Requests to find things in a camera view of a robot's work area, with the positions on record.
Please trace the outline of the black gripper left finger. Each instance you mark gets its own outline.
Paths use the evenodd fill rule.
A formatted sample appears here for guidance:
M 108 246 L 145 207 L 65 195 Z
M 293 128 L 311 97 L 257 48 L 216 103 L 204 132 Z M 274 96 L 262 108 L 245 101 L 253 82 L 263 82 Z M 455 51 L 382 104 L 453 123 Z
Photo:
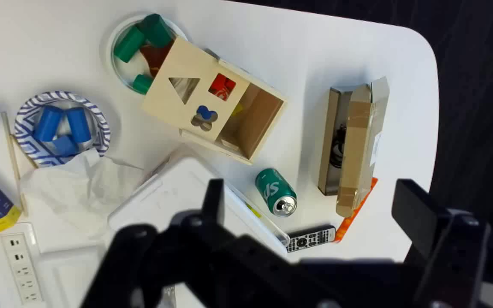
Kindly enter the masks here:
M 202 204 L 202 216 L 209 224 L 221 224 L 224 221 L 224 181 L 221 178 L 209 181 Z

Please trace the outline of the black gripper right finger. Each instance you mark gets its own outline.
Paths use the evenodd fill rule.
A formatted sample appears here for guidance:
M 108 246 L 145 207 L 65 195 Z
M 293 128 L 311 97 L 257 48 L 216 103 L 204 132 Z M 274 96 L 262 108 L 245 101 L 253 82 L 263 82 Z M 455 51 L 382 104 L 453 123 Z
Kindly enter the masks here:
M 471 212 L 438 205 L 412 180 L 397 180 L 392 217 L 423 258 L 414 303 L 423 308 L 476 308 L 489 228 Z

